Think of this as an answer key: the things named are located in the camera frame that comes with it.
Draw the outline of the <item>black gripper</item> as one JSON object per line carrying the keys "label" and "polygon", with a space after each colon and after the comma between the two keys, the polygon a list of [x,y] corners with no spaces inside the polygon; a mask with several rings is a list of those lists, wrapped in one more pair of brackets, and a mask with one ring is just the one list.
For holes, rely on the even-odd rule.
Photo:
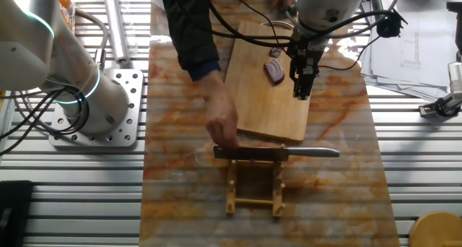
{"label": "black gripper", "polygon": [[310,97],[313,82],[319,74],[318,63],[324,54],[328,39],[321,37],[309,41],[310,36],[303,35],[300,30],[294,29],[292,39],[287,52],[291,58],[290,79],[294,82],[294,91],[299,90],[300,99],[307,100]]}

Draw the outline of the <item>person's right hand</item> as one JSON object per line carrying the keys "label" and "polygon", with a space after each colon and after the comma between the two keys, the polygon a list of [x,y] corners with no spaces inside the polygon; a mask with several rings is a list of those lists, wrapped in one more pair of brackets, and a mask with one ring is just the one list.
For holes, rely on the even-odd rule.
{"label": "person's right hand", "polygon": [[219,71],[211,71],[198,84],[206,103],[206,129],[212,141],[221,147],[238,147],[237,110]]}

